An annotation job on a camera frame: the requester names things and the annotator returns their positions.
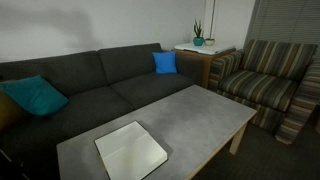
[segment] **plant pot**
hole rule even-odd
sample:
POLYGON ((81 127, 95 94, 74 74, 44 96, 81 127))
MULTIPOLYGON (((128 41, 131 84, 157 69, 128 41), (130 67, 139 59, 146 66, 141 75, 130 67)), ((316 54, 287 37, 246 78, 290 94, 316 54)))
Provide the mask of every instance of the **plant pot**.
POLYGON ((197 38, 197 37, 193 38, 193 44, 195 46, 202 46, 203 42, 204 42, 203 38, 197 38))
POLYGON ((206 46, 213 46, 214 42, 215 42, 214 39, 206 39, 206 40, 204 40, 204 44, 206 46))

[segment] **blue throw pillow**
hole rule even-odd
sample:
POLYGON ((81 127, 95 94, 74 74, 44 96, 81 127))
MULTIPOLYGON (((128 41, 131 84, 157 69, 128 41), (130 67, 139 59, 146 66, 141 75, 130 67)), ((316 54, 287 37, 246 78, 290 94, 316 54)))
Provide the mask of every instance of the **blue throw pillow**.
POLYGON ((41 76, 2 82, 0 89, 23 109, 37 116, 53 114, 69 102, 41 76))
POLYGON ((176 74, 176 52, 152 53, 156 63, 156 73, 176 74))

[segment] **sofa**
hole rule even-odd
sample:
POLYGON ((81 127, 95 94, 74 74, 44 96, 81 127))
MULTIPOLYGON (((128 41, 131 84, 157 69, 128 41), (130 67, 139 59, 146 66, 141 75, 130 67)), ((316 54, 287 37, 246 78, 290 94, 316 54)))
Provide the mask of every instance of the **sofa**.
POLYGON ((41 75, 69 99, 0 132, 0 149, 30 179, 59 179, 58 143, 200 83, 201 61, 177 55, 177 74, 157 74, 153 52, 159 43, 0 63, 3 80, 41 75))
POLYGON ((252 39, 211 64, 208 87, 257 110, 250 121, 291 144, 320 99, 317 45, 252 39))

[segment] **pillow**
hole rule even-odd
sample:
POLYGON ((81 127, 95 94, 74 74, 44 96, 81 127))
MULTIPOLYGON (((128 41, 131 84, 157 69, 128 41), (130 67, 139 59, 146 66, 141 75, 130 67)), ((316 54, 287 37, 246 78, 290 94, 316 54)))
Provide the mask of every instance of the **pillow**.
POLYGON ((41 76, 0 83, 17 104, 37 116, 50 115, 68 103, 68 99, 41 76))
POLYGON ((152 53, 157 74, 177 73, 176 52, 152 53))
POLYGON ((29 115, 7 93, 1 90, 0 102, 0 132, 29 115))

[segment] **sofa armrest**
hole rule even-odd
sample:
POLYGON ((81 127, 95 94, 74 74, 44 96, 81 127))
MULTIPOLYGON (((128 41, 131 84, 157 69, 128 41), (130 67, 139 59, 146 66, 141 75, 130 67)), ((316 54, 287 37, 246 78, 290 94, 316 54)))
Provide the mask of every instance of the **sofa armrest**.
POLYGON ((212 61, 208 89, 216 91, 219 81, 239 68, 243 54, 241 49, 212 61))
POLYGON ((176 65, 179 74, 191 78, 197 85, 201 84, 203 69, 201 60, 177 54, 176 65))
POLYGON ((281 142, 291 144, 311 116, 319 99, 320 59, 317 59, 308 67, 276 133, 276 138, 281 142))

